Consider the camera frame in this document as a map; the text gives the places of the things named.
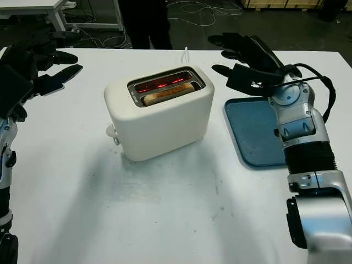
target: person's leg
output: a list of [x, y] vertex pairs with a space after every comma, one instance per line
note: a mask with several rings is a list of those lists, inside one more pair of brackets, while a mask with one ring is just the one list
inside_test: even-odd
[[172, 50], [165, 0], [150, 0], [148, 33], [156, 50]]
[[123, 24], [131, 39], [132, 48], [148, 50], [149, 37], [145, 25], [145, 9], [140, 3], [132, 0], [118, 0]]

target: bread slice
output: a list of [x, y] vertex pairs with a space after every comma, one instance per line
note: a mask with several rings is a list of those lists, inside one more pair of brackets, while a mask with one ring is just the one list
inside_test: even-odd
[[181, 84], [166, 91], [146, 95], [143, 101], [145, 106], [151, 106], [194, 91], [195, 89], [191, 83]]

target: white table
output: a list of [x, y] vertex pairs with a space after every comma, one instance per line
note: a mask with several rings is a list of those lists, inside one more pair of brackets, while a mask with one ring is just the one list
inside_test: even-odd
[[123, 30], [121, 14], [117, 0], [113, 0], [117, 22], [106, 23], [67, 23], [61, 11], [66, 0], [0, 0], [0, 15], [48, 15], [55, 30], [68, 28], [105, 28]]
[[[220, 51], [190, 51], [191, 63], [216, 87], [208, 131], [202, 141], [136, 163], [105, 133], [111, 120], [103, 90], [132, 71], [179, 63], [183, 51], [66, 51], [84, 69], [65, 90], [25, 105], [29, 116], [12, 146], [19, 264], [305, 263], [306, 251], [293, 245], [286, 222], [288, 171], [244, 165], [228, 130], [225, 101], [245, 95], [226, 88], [211, 65], [234, 61]], [[327, 129], [352, 190], [352, 69], [337, 52], [276, 54], [333, 80], [337, 101]], [[327, 90], [319, 81], [311, 85], [323, 112]]]

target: black pants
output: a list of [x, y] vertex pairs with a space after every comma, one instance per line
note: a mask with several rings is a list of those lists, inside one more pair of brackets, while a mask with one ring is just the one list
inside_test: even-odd
[[133, 48], [149, 49], [150, 39], [157, 50], [172, 49], [165, 0], [119, 0], [119, 5]]

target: white toaster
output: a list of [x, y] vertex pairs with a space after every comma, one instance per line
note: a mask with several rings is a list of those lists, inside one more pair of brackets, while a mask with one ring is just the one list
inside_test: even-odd
[[175, 150], [203, 138], [213, 95], [210, 79], [189, 64], [116, 81], [104, 91], [107, 134], [133, 161]]

